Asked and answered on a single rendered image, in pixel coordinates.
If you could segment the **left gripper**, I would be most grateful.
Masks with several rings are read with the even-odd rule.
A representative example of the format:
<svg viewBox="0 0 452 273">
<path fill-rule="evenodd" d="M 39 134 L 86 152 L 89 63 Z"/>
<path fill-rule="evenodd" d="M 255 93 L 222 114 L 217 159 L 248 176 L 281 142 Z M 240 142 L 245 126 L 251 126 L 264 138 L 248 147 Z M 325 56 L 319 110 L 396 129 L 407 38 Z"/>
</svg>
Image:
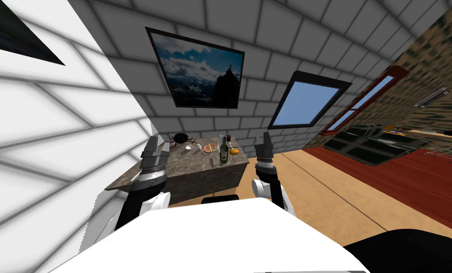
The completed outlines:
<svg viewBox="0 0 452 273">
<path fill-rule="evenodd" d="M 141 154 L 140 169 L 165 166 L 170 156 L 170 143 L 163 142 L 158 145 L 159 136 L 151 136 Z"/>
</svg>

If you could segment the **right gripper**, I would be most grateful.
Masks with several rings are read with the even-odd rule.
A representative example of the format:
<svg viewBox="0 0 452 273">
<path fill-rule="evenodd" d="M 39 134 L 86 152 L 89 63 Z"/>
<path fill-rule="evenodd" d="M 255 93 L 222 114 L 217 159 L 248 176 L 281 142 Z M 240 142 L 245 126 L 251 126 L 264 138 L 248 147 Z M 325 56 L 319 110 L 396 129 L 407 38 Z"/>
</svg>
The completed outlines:
<svg viewBox="0 0 452 273">
<path fill-rule="evenodd" d="M 271 141 L 271 136 L 268 131 L 263 133 L 263 144 L 254 145 L 255 153 L 258 159 L 272 160 L 274 157 L 274 145 Z"/>
</svg>

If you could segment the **black spider-shaped object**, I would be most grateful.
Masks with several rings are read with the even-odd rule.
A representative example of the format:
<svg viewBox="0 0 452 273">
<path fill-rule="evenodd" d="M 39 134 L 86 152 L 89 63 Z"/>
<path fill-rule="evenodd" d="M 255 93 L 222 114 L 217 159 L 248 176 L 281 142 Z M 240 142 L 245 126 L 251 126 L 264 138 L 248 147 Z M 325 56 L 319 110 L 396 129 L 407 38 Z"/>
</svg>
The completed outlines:
<svg viewBox="0 0 452 273">
<path fill-rule="evenodd" d="M 184 143 L 195 143 L 196 138 L 189 138 L 189 136 L 185 133 L 178 133 L 175 134 L 173 137 L 170 138 L 170 144 L 174 143 L 171 148 L 176 147 L 177 144 L 184 144 Z"/>
</svg>

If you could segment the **brown marble table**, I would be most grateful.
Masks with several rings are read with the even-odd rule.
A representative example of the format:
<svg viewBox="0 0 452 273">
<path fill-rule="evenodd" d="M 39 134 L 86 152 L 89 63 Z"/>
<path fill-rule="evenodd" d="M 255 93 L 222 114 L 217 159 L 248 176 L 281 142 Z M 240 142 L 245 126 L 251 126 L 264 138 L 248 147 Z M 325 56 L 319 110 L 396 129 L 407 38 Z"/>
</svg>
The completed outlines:
<svg viewBox="0 0 452 273">
<path fill-rule="evenodd" d="M 205 153 L 194 145 L 171 145 L 165 173 L 168 175 L 165 192 L 171 193 L 171 204 L 223 192 L 232 194 L 246 170 L 249 160 L 241 150 L 230 155 L 228 162 L 219 161 L 219 152 Z"/>
</svg>

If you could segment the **green wine bottle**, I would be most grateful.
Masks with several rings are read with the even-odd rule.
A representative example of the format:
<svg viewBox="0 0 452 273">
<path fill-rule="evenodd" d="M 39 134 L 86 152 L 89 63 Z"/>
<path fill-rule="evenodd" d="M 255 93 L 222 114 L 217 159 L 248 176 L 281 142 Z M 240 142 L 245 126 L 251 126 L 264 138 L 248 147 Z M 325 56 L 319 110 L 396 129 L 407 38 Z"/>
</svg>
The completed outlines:
<svg viewBox="0 0 452 273">
<path fill-rule="evenodd" d="M 219 160 L 221 164 L 226 164 L 228 162 L 229 147 L 227 145 L 226 137 L 222 137 L 222 143 L 219 146 Z"/>
</svg>

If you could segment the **black framed window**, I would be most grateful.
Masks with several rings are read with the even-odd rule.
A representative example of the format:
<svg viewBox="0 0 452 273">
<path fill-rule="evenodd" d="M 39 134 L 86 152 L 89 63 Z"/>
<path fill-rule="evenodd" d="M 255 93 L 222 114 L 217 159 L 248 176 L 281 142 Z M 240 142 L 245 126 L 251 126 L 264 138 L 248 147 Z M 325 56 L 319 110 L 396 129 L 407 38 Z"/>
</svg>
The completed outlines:
<svg viewBox="0 0 452 273">
<path fill-rule="evenodd" d="M 295 71 L 268 129 L 313 127 L 351 85 L 351 82 Z"/>
</svg>

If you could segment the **dark green sofa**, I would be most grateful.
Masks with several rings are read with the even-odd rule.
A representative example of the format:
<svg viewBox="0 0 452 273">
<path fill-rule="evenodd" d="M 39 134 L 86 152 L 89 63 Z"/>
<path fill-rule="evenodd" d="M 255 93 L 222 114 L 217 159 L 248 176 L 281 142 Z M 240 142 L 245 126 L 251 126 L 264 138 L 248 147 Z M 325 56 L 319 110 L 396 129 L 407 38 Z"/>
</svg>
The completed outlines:
<svg viewBox="0 0 452 273">
<path fill-rule="evenodd" d="M 323 148 L 375 166 L 405 156 L 429 143 L 419 138 L 385 132 L 383 129 L 381 124 L 353 125 L 336 134 Z"/>
</svg>

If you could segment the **red framed window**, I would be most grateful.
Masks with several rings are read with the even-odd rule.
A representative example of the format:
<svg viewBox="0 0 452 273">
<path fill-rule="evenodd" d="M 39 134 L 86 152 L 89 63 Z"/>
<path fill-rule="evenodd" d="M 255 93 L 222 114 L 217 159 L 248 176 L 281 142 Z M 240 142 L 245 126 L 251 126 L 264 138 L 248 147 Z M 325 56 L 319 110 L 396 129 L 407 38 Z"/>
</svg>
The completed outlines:
<svg viewBox="0 0 452 273">
<path fill-rule="evenodd" d="M 340 116 L 331 121 L 319 134 L 330 136 L 339 134 L 341 129 L 354 117 L 358 116 L 370 104 L 372 104 L 382 94 L 387 92 L 393 85 L 409 74 L 409 70 L 402 66 L 394 65 L 390 67 L 379 79 L 375 80 L 358 98 L 341 112 Z"/>
</svg>

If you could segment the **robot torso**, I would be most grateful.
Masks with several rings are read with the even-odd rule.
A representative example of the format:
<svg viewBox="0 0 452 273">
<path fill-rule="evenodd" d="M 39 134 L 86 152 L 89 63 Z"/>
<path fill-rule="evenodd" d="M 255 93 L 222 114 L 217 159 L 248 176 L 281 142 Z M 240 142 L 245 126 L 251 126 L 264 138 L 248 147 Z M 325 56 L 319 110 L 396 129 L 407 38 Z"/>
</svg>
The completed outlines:
<svg viewBox="0 0 452 273">
<path fill-rule="evenodd" d="M 268 199 L 151 210 L 50 273 L 365 272 Z"/>
</svg>

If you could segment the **wooden side table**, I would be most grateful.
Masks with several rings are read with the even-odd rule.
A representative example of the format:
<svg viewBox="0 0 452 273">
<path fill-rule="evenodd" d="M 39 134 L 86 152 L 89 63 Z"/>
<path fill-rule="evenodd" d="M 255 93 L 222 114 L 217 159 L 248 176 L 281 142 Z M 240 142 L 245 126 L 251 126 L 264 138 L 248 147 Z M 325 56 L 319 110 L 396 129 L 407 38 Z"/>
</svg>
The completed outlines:
<svg viewBox="0 0 452 273">
<path fill-rule="evenodd" d="M 440 146 L 443 144 L 452 144 L 452 136 L 444 135 L 430 130 L 414 130 L 404 127 L 387 126 L 384 131 L 395 135 L 401 135 L 410 138 L 428 141 L 427 146 Z"/>
</svg>

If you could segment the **dark picture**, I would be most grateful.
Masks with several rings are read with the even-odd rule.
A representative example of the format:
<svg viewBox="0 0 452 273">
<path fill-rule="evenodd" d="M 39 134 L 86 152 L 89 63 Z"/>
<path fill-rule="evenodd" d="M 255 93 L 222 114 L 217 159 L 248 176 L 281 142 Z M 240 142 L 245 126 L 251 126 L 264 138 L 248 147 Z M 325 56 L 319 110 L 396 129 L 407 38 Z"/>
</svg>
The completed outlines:
<svg viewBox="0 0 452 273">
<path fill-rule="evenodd" d="M 0 50 L 64 65 L 2 0 L 0 0 Z"/>
</svg>

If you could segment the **mountain sky picture, black frame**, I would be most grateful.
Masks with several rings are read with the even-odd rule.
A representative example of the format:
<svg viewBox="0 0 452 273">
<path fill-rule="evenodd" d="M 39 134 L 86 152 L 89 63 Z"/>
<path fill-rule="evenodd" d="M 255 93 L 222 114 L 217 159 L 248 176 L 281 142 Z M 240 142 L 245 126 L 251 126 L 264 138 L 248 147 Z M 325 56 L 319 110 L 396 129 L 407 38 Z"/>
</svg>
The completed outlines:
<svg viewBox="0 0 452 273">
<path fill-rule="evenodd" d="M 238 108 L 245 53 L 147 27 L 178 108 Z"/>
</svg>

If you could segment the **white wall vent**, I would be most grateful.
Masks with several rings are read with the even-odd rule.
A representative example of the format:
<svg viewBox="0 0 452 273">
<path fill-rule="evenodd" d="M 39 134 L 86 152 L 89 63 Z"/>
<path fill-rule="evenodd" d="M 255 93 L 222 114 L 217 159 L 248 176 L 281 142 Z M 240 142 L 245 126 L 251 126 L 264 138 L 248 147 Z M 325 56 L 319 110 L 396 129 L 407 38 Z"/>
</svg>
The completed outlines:
<svg viewBox="0 0 452 273">
<path fill-rule="evenodd" d="M 425 99 L 419 101 L 414 105 L 415 108 L 425 108 L 426 106 L 430 105 L 434 101 L 440 99 L 441 97 L 449 94 L 450 92 L 447 90 L 447 88 L 441 88 L 440 90 L 437 90 L 436 92 L 432 93 Z"/>
</svg>

